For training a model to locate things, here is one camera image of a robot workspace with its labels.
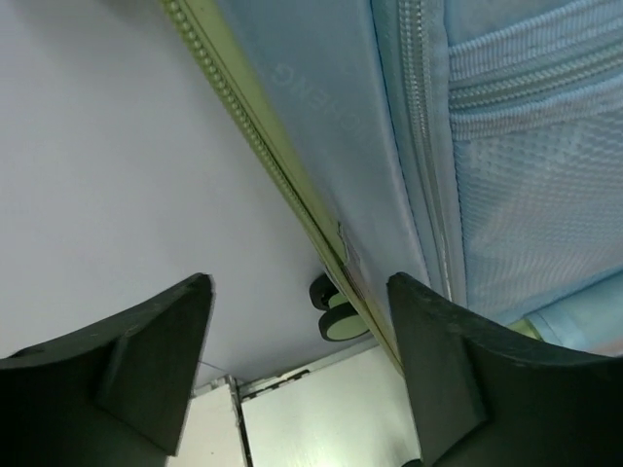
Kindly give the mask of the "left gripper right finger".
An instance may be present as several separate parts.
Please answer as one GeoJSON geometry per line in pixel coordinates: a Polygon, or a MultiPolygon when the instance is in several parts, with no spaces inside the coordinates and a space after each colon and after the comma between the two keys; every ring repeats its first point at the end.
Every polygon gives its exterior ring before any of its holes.
{"type": "Polygon", "coordinates": [[[387,283],[421,466],[618,466],[622,361],[538,341],[399,272],[387,283]]]}

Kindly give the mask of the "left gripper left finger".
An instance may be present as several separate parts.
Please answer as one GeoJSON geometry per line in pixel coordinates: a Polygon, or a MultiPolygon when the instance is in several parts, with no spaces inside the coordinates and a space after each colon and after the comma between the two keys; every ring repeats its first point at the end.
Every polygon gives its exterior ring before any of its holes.
{"type": "Polygon", "coordinates": [[[213,305],[194,274],[1,361],[4,466],[165,466],[176,455],[213,305]]]}

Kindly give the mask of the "green hard-shell suitcase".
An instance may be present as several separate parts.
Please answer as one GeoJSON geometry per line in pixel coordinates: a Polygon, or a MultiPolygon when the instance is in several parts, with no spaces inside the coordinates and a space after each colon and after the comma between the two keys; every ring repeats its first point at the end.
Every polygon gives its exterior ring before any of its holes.
{"type": "Polygon", "coordinates": [[[388,279],[622,352],[618,1],[167,1],[393,363],[388,279]]]}

